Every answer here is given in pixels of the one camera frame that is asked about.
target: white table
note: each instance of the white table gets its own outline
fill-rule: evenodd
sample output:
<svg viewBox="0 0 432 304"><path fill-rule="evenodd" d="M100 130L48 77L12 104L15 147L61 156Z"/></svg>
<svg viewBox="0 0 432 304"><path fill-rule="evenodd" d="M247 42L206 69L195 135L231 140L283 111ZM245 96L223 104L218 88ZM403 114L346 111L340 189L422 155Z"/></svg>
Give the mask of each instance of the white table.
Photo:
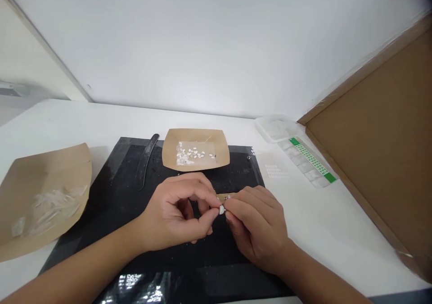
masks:
<svg viewBox="0 0 432 304"><path fill-rule="evenodd" d="M0 179L16 158L86 142L93 181L121 136L158 133L163 140L169 128L183 127L221 129L229 145L253 146L266 187L284 207L289 236L366 296L430 287L402 264L341 181L315 189L277 145L263 140L251 119L44 100L0 127ZM288 175L270 178L266 164L276 164ZM54 246L0 263L0 299L36 277Z"/></svg>

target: right hand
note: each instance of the right hand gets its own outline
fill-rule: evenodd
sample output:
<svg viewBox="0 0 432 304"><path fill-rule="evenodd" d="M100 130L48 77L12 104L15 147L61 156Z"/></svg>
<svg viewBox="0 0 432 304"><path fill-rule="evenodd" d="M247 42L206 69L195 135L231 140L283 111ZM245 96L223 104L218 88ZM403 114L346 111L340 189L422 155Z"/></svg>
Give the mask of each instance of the right hand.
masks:
<svg viewBox="0 0 432 304"><path fill-rule="evenodd" d="M245 187L224 203L226 220L240 252L260 269L281 276L290 252L284 209L266 188Z"/></svg>

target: green label strip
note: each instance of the green label strip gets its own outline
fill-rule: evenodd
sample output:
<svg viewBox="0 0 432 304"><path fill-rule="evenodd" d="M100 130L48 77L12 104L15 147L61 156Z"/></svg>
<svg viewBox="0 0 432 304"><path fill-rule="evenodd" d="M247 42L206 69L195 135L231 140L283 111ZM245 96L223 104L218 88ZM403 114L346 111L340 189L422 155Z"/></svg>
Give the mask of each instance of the green label strip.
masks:
<svg viewBox="0 0 432 304"><path fill-rule="evenodd" d="M319 162L316 157L314 157L308 150L306 150L306 148L299 142L297 141L295 138L289 139L289 141L292 143L292 145L294 145L297 150L299 150L301 152L301 154L303 154L306 159L309 160L310 163L312 163L312 165L330 182L334 182L336 181L336 178L330 173L328 172L328 170L326 168L324 168L324 166L321 164L321 162Z"/></svg>

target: black cutting mat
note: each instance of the black cutting mat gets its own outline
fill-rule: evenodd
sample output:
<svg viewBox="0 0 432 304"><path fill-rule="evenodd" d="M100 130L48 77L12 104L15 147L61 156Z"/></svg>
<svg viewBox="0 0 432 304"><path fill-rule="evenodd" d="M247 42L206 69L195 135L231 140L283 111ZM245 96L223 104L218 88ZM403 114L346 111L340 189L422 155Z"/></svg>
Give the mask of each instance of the black cutting mat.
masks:
<svg viewBox="0 0 432 304"><path fill-rule="evenodd" d="M140 215L156 186L179 174L163 166L163 141L158 141L148 163L145 186L138 191L135 174L148 142L120 138L91 186L82 217L61 236L41 273ZM229 165L203 171L216 193L264 186L251 148L230 145L229 151ZM198 216L196 204L193 207ZM178 245L134 259L95 303L108 299L112 303L223 303L289 295L293 293L278 278L243 257L221 215L213 223L213 234L195 245Z"/></svg>

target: brown paper tray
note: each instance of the brown paper tray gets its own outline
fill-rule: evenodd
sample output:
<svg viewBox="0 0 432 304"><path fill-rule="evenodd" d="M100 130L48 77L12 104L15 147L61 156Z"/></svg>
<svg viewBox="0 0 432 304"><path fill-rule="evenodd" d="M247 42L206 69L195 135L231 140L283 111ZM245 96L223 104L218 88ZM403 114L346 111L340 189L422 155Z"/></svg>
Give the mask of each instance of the brown paper tray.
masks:
<svg viewBox="0 0 432 304"><path fill-rule="evenodd" d="M0 262L44 247L69 230L81 217L91 181L91 157L87 144L16 159L0 186ZM32 221L32 205L37 194L53 190L85 187L77 197L78 210L40 235L12 237L11 225L21 217Z"/></svg>
<svg viewBox="0 0 432 304"><path fill-rule="evenodd" d="M190 150L204 153L202 158L190 160L194 163L178 165L177 154L179 142L186 152ZM198 171L223 167L230 163L230 150L226 143L224 132L221 130L192 129L192 128L172 128L168 131L162 149L162 163L165 167L177 171Z"/></svg>

